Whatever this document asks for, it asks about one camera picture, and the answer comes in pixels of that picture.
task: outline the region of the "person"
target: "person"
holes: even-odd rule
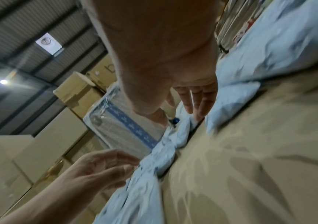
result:
[[[123,187],[139,159],[119,150],[88,153],[0,224],[68,224],[105,189]]]
[[[173,87],[197,121],[218,92],[214,39],[219,0],[82,0],[114,62],[121,90],[137,114],[163,126],[160,109]],[[66,224],[104,189],[125,185],[139,160],[121,151],[83,156],[0,224]]]

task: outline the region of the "hand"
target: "hand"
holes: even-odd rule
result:
[[[196,120],[208,114],[218,92],[218,0],[83,0],[83,5],[136,113],[166,126],[160,106],[165,100],[172,104],[174,87]]]
[[[123,187],[139,159],[118,150],[86,154],[52,184],[0,224],[66,224],[88,207],[97,193]]]

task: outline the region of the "plastic-wrapped box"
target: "plastic-wrapped box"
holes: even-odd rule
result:
[[[165,128],[128,107],[117,83],[93,105],[83,121],[109,148],[123,150],[139,159],[150,154],[165,132]]]

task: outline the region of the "corrugated metal ceiling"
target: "corrugated metal ceiling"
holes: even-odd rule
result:
[[[40,131],[64,107],[52,93],[56,86],[105,55],[77,5],[73,0],[0,0],[0,79],[17,68],[12,85],[0,84],[0,134]],[[65,46],[59,55],[51,56],[35,43],[43,32]]]

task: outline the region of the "bright light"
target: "bright light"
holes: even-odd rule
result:
[[[0,80],[0,84],[6,85],[8,84],[8,80],[2,79]]]

